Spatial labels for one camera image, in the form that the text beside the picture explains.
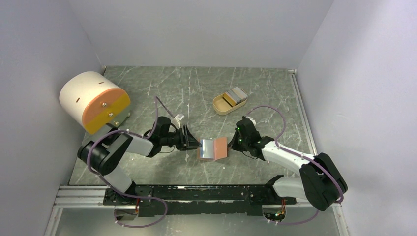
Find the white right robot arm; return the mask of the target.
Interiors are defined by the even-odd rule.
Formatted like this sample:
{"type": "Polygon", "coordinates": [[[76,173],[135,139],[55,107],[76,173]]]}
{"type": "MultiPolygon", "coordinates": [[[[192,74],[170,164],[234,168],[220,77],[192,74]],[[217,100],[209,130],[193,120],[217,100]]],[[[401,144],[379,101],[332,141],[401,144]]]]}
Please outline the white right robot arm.
{"type": "Polygon", "coordinates": [[[348,186],[329,155],[307,154],[286,147],[269,136],[261,136],[254,123],[243,117],[236,123],[228,146],[248,152],[256,159],[269,161],[292,171],[297,177],[277,177],[265,191],[266,199],[276,204],[283,197],[308,200],[317,210],[324,211],[342,200],[348,186]]]}

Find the tan leather card holder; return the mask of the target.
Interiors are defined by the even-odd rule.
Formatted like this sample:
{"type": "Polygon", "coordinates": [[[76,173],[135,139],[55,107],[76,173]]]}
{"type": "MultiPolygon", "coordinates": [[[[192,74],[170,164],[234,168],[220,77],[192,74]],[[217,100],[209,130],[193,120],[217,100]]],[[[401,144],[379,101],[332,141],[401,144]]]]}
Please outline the tan leather card holder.
{"type": "Polygon", "coordinates": [[[228,157],[227,137],[216,139],[200,139],[197,158],[205,161],[217,161],[228,157]]]}

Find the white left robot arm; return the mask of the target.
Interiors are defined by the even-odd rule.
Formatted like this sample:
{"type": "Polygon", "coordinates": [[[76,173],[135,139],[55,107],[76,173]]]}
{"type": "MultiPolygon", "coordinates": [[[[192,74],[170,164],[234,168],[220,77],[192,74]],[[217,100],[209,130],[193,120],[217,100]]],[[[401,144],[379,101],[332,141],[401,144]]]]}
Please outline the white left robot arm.
{"type": "Polygon", "coordinates": [[[136,183],[124,172],[119,162],[127,152],[154,157],[163,146],[185,151],[198,149],[202,145],[190,133],[187,125],[176,128],[170,118],[159,116],[152,129],[143,136],[107,123],[80,146],[77,157],[90,171],[114,187],[117,199],[128,205],[136,198],[136,183]]]}

